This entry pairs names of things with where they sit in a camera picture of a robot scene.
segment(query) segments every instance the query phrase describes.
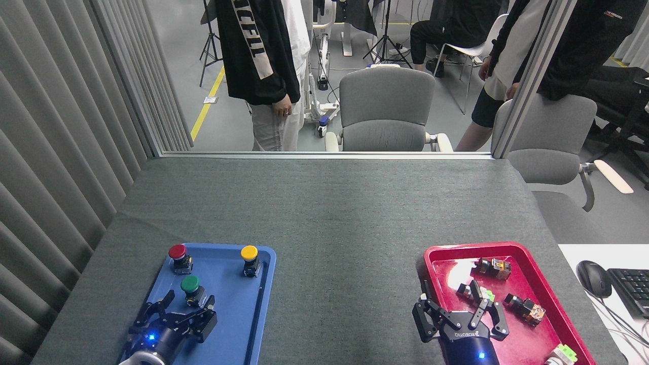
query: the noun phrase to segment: gray tablecloth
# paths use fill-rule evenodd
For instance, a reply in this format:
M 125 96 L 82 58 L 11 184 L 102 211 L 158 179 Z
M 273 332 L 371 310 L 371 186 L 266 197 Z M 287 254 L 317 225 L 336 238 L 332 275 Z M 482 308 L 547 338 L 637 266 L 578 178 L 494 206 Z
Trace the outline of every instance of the gray tablecloth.
M 260 364 L 442 364 L 411 315 L 415 263 L 432 245 L 503 240 L 532 252 L 597 363 L 625 363 L 506 160 L 161 158 L 146 163 L 33 364 L 116 363 L 182 242 L 276 251 Z

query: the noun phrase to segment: black chair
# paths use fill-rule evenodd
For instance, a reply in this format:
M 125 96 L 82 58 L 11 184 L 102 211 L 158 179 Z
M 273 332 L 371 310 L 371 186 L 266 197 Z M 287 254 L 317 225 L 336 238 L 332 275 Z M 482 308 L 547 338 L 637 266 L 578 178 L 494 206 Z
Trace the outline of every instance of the black chair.
M 649 107 L 647 105 L 649 81 L 636 78 L 633 83 L 638 92 L 627 114 L 621 113 L 619 108 L 608 105 L 602 100 L 594 100 L 597 104 L 597 116 L 609 123 L 601 132 L 589 133 L 588 139 L 603 142 L 608 146 L 596 154 L 591 162 L 620 151 L 636 167 L 638 178 L 644 182 L 644 188 L 649 190 L 649 166 L 637 153 L 638 151 L 649 152 Z M 640 139 L 640 142 L 630 140 L 633 136 Z

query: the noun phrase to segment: blue tray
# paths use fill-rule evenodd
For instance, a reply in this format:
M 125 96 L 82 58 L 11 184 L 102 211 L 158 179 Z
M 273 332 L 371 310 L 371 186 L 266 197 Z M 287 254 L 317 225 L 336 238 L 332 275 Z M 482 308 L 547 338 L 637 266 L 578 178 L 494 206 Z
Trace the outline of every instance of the blue tray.
M 270 247 L 256 246 L 262 267 L 257 277 L 243 275 L 243 245 L 184 244 L 193 259 L 192 275 L 199 278 L 207 296 L 214 295 L 217 323 L 204 343 L 187 341 L 174 365 L 256 365 L 262 345 L 263 324 L 271 295 L 277 256 Z M 161 300 L 169 290 L 176 298 L 167 312 L 189 313 L 180 282 L 167 257 L 147 301 Z

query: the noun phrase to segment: light stand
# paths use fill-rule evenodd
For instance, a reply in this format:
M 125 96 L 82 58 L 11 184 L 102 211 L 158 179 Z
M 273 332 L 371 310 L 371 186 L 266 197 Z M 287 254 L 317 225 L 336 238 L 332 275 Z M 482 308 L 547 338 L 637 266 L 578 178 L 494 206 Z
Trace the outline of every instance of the light stand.
M 216 63 L 223 58 L 219 58 L 219 56 L 216 54 L 216 44 L 214 43 L 214 38 L 218 39 L 219 41 L 221 40 L 218 35 L 214 34 L 212 31 L 212 21 L 210 20 L 210 13 L 207 11 L 207 1 L 203 0 L 203 6 L 205 7 L 205 16 L 207 18 L 207 26 L 210 30 L 210 34 L 207 36 L 207 41 L 205 42 L 205 46 L 203 47 L 203 50 L 201 52 L 201 56 L 199 57 L 199 60 L 202 59 L 202 56 L 205 55 L 205 60 L 203 61 L 203 71 L 201 73 L 201 83 L 199 84 L 199 87 L 202 87 L 202 79 L 203 76 L 205 76 L 205 69 L 207 66 Z M 207 62 L 207 58 L 210 57 L 212 61 L 209 63 Z
M 397 45 L 392 42 L 390 39 L 390 36 L 387 35 L 387 27 L 390 25 L 390 7 L 392 5 L 392 0 L 387 0 L 387 11 L 386 11 L 386 29 L 383 33 L 383 36 L 381 36 L 381 39 L 376 41 L 376 44 L 370 50 L 363 56 L 363 59 L 367 57 L 370 53 L 372 53 L 376 49 L 376 59 L 379 62 L 383 62 L 385 60 L 394 60 L 392 58 L 387 58 L 386 53 L 387 53 L 387 43 L 390 42 L 390 44 L 397 50 L 397 53 L 401 57 L 401 60 L 403 60 L 405 63 L 407 63 L 408 67 L 412 68 L 412 65 L 408 60 L 406 60 L 406 57 L 401 53 L 401 50 Z

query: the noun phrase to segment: hand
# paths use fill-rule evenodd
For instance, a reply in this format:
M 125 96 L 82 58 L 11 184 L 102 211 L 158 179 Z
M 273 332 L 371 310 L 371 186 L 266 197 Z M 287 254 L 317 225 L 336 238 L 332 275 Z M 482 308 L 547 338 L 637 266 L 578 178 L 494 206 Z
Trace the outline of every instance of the hand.
M 286 118 L 291 115 L 293 104 L 291 104 L 291 98 L 288 97 L 288 94 L 281 101 L 273 103 L 273 110 L 278 117 Z
M 480 80 L 486 81 L 487 78 L 489 77 L 489 65 L 491 63 L 491 56 L 485 58 L 482 60 L 482 66 L 480 66 L 480 71 L 478 71 L 478 76 L 480 77 Z
M 507 100 L 511 100 L 514 98 L 514 94 L 516 93 L 516 90 L 519 89 L 519 84 L 520 82 L 516 82 L 515 84 L 511 85 L 509 89 L 507 89 Z

